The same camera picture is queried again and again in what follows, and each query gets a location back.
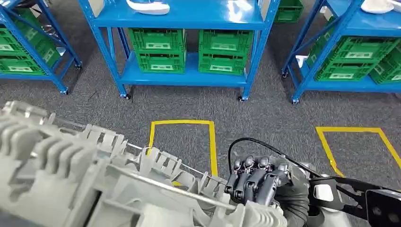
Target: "black cable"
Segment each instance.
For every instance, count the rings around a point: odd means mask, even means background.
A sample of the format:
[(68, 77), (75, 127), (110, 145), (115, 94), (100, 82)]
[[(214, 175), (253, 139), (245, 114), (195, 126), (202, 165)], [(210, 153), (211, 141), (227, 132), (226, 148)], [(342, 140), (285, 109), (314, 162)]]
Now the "black cable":
[(263, 142), (263, 141), (254, 139), (254, 138), (249, 138), (249, 137), (246, 137), (246, 138), (239, 138), (239, 139), (235, 140), (234, 142), (231, 143), (230, 147), (228, 148), (228, 169), (229, 169), (229, 171), (230, 171), (230, 174), (232, 174), (232, 169), (231, 169), (231, 149), (233, 148), (233, 146), (234, 146), (236, 143), (241, 142), (241, 141), (251, 141), (251, 142), (254, 142), (254, 143), (258, 143), (258, 144), (260, 144), (260, 145), (262, 145), (262, 146), (268, 148), (269, 150), (274, 151), (274, 152), (277, 153), (278, 155), (284, 156), (284, 158), (286, 158), (288, 161), (290, 161), (290, 162), (294, 163), (295, 165), (299, 166), (300, 168), (302, 168), (302, 169), (304, 169), (304, 170), (310, 172), (310, 173), (313, 174), (314, 176), (323, 177), (322, 175), (320, 175), (320, 174), (317, 173), (316, 171), (314, 171), (314, 170), (308, 168), (307, 166), (305, 166), (305, 165), (303, 165), (303, 164), (301, 164), (301, 163), (295, 161), (293, 158), (291, 158), (291, 157), (289, 157), (289, 156), (283, 154), (281, 151), (279, 151), (278, 149), (276, 149), (276, 148), (273, 147), (272, 145), (267, 144), (267, 143), (265, 143), (265, 142)]

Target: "metal rod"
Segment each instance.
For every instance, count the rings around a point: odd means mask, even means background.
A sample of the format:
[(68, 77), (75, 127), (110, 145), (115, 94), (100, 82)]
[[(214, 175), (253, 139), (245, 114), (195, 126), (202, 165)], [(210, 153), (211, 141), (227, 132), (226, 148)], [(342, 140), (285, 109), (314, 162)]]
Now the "metal rod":
[(72, 121), (64, 120), (64, 119), (59, 118), (59, 117), (56, 117), (55, 120), (57, 120), (59, 122), (62, 122), (62, 123), (71, 124), (71, 125), (83, 128), (83, 129), (86, 128), (86, 126), (83, 125), (83, 124), (78, 124), (78, 123), (75, 123), (75, 122), (72, 122)]
[(169, 186), (167, 184), (163, 184), (161, 182), (158, 182), (158, 181), (143, 177), (143, 176), (138, 175), (136, 173), (128, 173), (124, 169), (121, 169), (121, 168), (119, 168), (117, 166), (109, 165), (109, 167), (117, 170), (120, 174), (122, 174), (124, 176), (137, 179), (137, 180), (142, 181), (142, 182), (147, 183), (147, 184), (151, 184), (151, 185), (154, 185), (154, 186), (161, 187), (161, 188), (163, 188), (165, 190), (168, 190), (168, 191), (171, 191), (171, 192), (175, 192), (175, 193), (180, 194), (180, 195), (184, 195), (184, 196), (196, 199), (196, 200), (201, 200), (203, 202), (206, 202), (206, 203), (209, 203), (211, 205), (218, 206), (218, 207), (223, 207), (223, 208), (225, 208), (227, 210), (235, 210), (236, 209), (236, 206), (233, 206), (233, 205), (230, 205), (230, 204), (226, 204), (226, 203), (223, 203), (223, 202), (220, 202), (220, 201), (212, 200), (212, 199), (209, 199), (209, 198), (206, 198), (206, 197), (194, 194), (194, 193), (190, 193), (190, 192), (178, 189), (178, 188), (174, 188), (174, 187)]
[(184, 163), (181, 163), (181, 165), (184, 166), (184, 167), (186, 167), (186, 168), (188, 168), (188, 169), (190, 169), (190, 170), (192, 170), (192, 171), (195, 171), (195, 172), (197, 172), (197, 173), (199, 173), (199, 174), (204, 174), (204, 173), (202, 173), (201, 171), (196, 170), (196, 169), (194, 169), (194, 168), (192, 168), (192, 167), (189, 167), (189, 166), (187, 166), (187, 165), (184, 164)]
[(143, 149), (143, 148), (141, 148), (141, 147), (139, 147), (139, 146), (137, 146), (137, 145), (133, 145), (132, 143), (127, 143), (127, 145), (130, 146), (130, 147), (139, 149), (139, 150), (142, 150), (142, 149)]

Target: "gray plastic part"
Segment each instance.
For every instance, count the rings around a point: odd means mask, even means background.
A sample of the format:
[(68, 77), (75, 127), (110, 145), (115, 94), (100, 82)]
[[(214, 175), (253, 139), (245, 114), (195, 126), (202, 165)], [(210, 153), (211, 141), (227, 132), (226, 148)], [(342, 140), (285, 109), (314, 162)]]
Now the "gray plastic part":
[(123, 135), (90, 124), (60, 130), (54, 119), (21, 102), (0, 112), (1, 210), (44, 227), (287, 225), (280, 207), (229, 204), (226, 180), (196, 177), (167, 152), (133, 156)]

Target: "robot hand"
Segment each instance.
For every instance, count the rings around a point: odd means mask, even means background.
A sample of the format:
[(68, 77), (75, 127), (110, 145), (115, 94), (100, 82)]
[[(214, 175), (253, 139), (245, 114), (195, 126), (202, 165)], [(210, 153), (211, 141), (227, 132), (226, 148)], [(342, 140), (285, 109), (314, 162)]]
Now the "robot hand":
[(307, 221), (308, 179), (299, 167), (277, 156), (237, 159), (225, 192), (231, 200), (270, 206), (279, 204), (289, 227), (302, 227)]

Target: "gray carpet floor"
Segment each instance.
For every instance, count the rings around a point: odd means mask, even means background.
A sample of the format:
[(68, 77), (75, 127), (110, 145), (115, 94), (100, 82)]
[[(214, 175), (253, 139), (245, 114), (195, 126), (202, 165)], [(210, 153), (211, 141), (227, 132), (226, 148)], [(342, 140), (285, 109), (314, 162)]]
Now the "gray carpet floor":
[[(59, 1), (51, 9), (84, 63), (82, 71), (71, 67), (64, 79), (70, 94), (61, 95), (51, 82), (0, 80), (0, 103), (25, 101), (64, 119), (115, 130), (139, 146), (147, 145), (152, 121), (214, 121), (221, 177), (228, 176), (228, 146), (240, 137), (266, 141), (297, 160), (315, 164), (321, 173), (335, 174), (316, 126), (380, 127), (400, 153), (400, 96), (310, 91), (301, 96), (300, 104), (293, 106), (289, 102), (294, 87), (291, 78), (281, 78), (279, 69), (311, 4), (312, 1), (304, 1), (305, 10), (297, 24), (273, 26), (249, 100), (240, 103), (236, 100), (240, 90), (224, 87), (134, 86), (128, 87), (132, 100), (119, 98), (77, 1)], [(324, 23), (324, 18), (319, 17), (312, 33)], [(196, 32), (190, 31), (188, 48), (196, 50), (196, 46)], [(117, 51), (117, 59), (122, 68), (121, 49)], [(330, 132), (325, 136), (339, 169), (346, 176), (401, 189), (400, 167), (378, 135)], [(181, 157), (199, 170), (209, 170), (209, 133), (204, 125), (159, 125), (154, 146)], [(246, 142), (235, 150), (239, 155), (268, 153)]]

